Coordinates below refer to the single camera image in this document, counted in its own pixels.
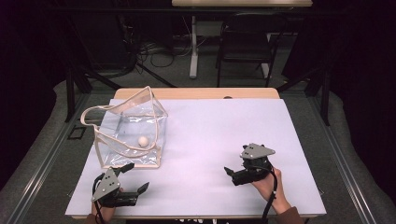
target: white table surface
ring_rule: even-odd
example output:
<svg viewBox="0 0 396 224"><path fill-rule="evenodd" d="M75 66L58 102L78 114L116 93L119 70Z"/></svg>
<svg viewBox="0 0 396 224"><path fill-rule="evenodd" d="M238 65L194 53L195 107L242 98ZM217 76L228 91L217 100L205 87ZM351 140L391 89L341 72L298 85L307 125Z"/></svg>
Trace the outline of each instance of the white table surface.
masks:
<svg viewBox="0 0 396 224"><path fill-rule="evenodd" d="M283 100L160 102L169 114L161 167L119 175L125 192L146 182L149 186L136 206L117 208L115 218L261 217L266 201L250 184L234 186L223 168L241 170L239 154L249 143L276 151L269 160L282 171L286 196L301 216L326 214ZM67 216L85 217L91 212L93 180L104 171L92 147Z"/></svg>

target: desk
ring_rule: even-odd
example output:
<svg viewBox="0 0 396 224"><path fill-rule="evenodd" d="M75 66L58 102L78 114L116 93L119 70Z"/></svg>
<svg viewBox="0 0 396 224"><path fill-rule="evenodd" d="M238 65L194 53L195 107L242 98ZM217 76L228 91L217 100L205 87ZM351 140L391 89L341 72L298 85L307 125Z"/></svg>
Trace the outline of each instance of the desk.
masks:
<svg viewBox="0 0 396 224"><path fill-rule="evenodd" d="M172 0L174 7L311 7L311 0ZM197 78L198 49L197 23L195 16L191 21L191 67L190 78ZM262 71L268 74L268 65L262 64Z"/></svg>
<svg viewBox="0 0 396 224"><path fill-rule="evenodd" d="M243 150L242 145L250 141L261 142L276 150L270 161L282 170L287 197L291 204L298 207L302 217L326 214L289 112L275 89L152 90L169 114L162 165L158 169L133 169L120 174L119 180L125 192L136 191L146 182L150 184L148 190L139 196L135 207L118 208L115 218L260 218L265 201L257 190L249 184L235 187L223 170L224 166L235 171L241 169L239 154ZM120 103L121 99L138 91L120 89L112 104ZM222 99L224 96L233 99ZM200 107L210 101L217 103ZM224 109L237 108L241 104L248 105L245 116L234 114L233 109ZM213 119L216 117L213 107L218 111L219 119ZM184 118L182 111L186 109L193 109L196 114ZM267 113L255 113L251 117L249 111L256 109ZM219 125L222 118L235 115L238 119ZM172 132L180 128L184 132ZM229 130L240 134L228 135L226 132ZM216 135L217 139L211 139L211 134ZM194 144L188 145L189 139ZM90 213L93 180L103 171L92 147L65 212L67 216L84 218Z"/></svg>

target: chair seat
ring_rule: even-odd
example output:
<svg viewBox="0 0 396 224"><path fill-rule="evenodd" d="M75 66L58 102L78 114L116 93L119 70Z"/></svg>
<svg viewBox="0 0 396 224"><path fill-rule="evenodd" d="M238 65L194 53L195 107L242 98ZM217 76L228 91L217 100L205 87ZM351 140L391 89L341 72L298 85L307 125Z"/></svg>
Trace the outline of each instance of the chair seat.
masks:
<svg viewBox="0 0 396 224"><path fill-rule="evenodd" d="M223 48L224 62L265 63L272 57L265 35L227 34Z"/></svg>

